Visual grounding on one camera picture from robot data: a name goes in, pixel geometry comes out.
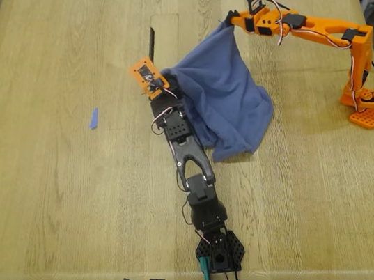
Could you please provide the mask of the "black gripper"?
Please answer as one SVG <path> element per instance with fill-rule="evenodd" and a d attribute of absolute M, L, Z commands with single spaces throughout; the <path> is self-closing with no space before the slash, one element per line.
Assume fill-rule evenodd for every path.
<path fill-rule="evenodd" d="M 167 90 L 176 90 L 179 88 L 178 80 L 172 74 L 164 74 L 165 80 L 167 81 Z M 182 114 L 186 114 L 184 108 L 184 102 L 182 101 L 182 94 L 177 94 L 176 98 L 172 95 L 162 94 L 150 102 L 151 110 L 155 119 L 157 127 L 164 127 L 164 116 L 178 111 Z"/>

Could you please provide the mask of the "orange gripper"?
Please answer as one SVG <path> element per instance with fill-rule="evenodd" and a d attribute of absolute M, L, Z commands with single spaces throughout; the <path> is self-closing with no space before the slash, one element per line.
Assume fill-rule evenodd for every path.
<path fill-rule="evenodd" d="M 241 28 L 249 34 L 273 36 L 281 32 L 281 25 L 277 23 L 279 17 L 279 11 L 270 10 L 268 7 L 260 9 L 255 14 L 250 14 L 248 10 L 241 12 L 230 10 L 224 23 L 231 23 L 231 26 Z"/>

